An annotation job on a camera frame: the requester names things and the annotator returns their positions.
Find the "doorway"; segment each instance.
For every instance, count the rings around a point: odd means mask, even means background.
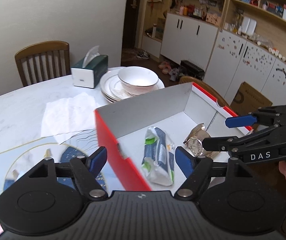
[[[134,48],[139,16],[139,4],[140,0],[126,0],[122,41],[123,49]]]

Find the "red box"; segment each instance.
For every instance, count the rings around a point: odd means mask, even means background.
[[[217,99],[195,83],[186,83],[128,98],[96,109],[96,129],[100,146],[107,148],[107,160],[125,190],[171,190],[174,193],[186,179],[175,163],[174,184],[165,187],[148,182],[141,170],[145,133],[158,126],[166,131],[175,147],[192,128],[204,123],[208,133],[216,136],[247,134],[251,127],[227,128],[225,120],[236,114],[220,107]],[[227,152],[214,161],[226,162]]]

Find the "cabinet handle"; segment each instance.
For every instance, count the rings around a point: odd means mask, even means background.
[[[245,50],[244,57],[245,57],[245,55],[246,55],[247,49],[248,49],[248,46],[247,46],[247,48],[246,48],[246,50]]]
[[[239,54],[238,55],[241,54],[242,48],[243,48],[243,43],[242,43],[241,49],[239,50]]]

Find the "metal rivet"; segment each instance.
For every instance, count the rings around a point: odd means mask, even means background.
[[[91,197],[103,197],[105,195],[105,191],[102,189],[93,189],[90,191]]]
[[[190,197],[190,196],[192,196],[192,194],[193,194],[193,191],[191,191],[190,189],[187,189],[187,188],[183,188],[183,189],[180,189],[178,191],[178,195],[180,197]]]

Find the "bottle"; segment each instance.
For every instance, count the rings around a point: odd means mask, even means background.
[[[156,23],[153,24],[152,38],[155,38],[156,34]]]
[[[187,7],[186,6],[184,6],[184,13],[183,13],[183,15],[187,15]]]
[[[183,13],[184,13],[184,7],[181,6],[181,7],[180,7],[180,12],[179,12],[179,14],[180,14],[180,15],[183,15]]]

